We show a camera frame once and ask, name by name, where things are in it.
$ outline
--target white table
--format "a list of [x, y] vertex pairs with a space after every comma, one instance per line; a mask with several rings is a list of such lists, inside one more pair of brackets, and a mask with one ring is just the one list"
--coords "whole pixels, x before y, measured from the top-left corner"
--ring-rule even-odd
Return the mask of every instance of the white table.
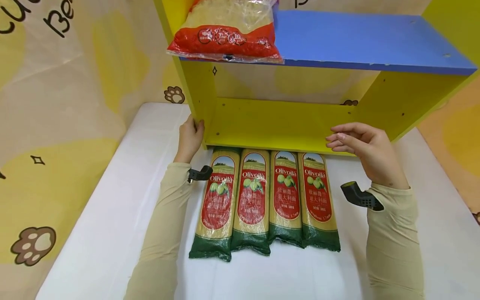
[[[141, 107], [38, 300], [122, 299], [159, 183], [177, 149], [178, 127], [189, 113], [183, 105], [148, 103]], [[480, 299], [480, 227], [416, 129], [396, 147], [419, 199], [427, 298]], [[209, 164], [210, 157], [210, 151], [199, 151], [193, 167]], [[370, 299], [365, 271], [366, 210], [349, 204], [340, 190], [341, 184], [352, 180], [366, 189], [369, 181], [354, 158], [329, 156], [326, 162], [340, 253], [275, 242], [270, 257], [245, 250], [233, 253], [229, 264], [188, 259], [203, 195], [204, 183], [200, 182], [187, 207], [176, 299]]]

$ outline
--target black sleeve clip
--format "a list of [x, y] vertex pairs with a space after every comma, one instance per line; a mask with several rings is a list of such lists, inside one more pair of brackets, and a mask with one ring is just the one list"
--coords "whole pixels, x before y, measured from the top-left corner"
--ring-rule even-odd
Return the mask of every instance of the black sleeve clip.
[[210, 166], [204, 166], [202, 170], [199, 172], [194, 169], [190, 169], [188, 171], [188, 182], [192, 182], [192, 180], [195, 181], [205, 181], [210, 178], [210, 175], [212, 175], [213, 169]]
[[341, 189], [347, 201], [354, 205], [367, 207], [374, 211], [381, 211], [384, 209], [384, 206], [377, 200], [377, 198], [375, 198], [375, 196], [369, 192], [362, 192], [356, 181], [343, 184]]

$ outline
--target noodle bag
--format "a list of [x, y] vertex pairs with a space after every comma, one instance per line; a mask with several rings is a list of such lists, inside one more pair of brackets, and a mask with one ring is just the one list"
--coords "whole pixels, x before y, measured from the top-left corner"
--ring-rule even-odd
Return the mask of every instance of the noodle bag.
[[286, 151], [271, 153], [269, 242], [302, 246], [302, 222], [298, 182], [297, 154]]
[[218, 257], [229, 262], [233, 214], [239, 181], [238, 148], [217, 147], [213, 151], [212, 169], [205, 188], [190, 258]]
[[302, 208], [302, 245], [340, 252], [332, 197], [323, 156], [298, 153]]
[[244, 149], [240, 185], [233, 222], [232, 251], [252, 248], [270, 255], [268, 208], [270, 154], [266, 150]]
[[195, 0], [167, 53], [180, 57], [283, 63], [275, 46], [277, 0]]

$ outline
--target beige sleeve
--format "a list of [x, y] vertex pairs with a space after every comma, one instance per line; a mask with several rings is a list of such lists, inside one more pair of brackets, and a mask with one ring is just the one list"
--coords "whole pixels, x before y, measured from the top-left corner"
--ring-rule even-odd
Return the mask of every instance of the beige sleeve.
[[126, 300], [173, 299], [183, 221], [192, 192], [187, 182], [190, 168], [190, 164], [172, 163], [165, 172]]
[[423, 264], [415, 222], [417, 201], [410, 190], [372, 184], [384, 206], [368, 210], [367, 266], [375, 300], [423, 300]]

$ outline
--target red plastic bag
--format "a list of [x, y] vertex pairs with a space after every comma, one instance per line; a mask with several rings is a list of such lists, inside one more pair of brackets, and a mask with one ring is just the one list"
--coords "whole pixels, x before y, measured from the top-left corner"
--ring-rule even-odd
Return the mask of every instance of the red plastic bag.
[[168, 54], [207, 60], [283, 63], [275, 47], [277, 0], [196, 0]]

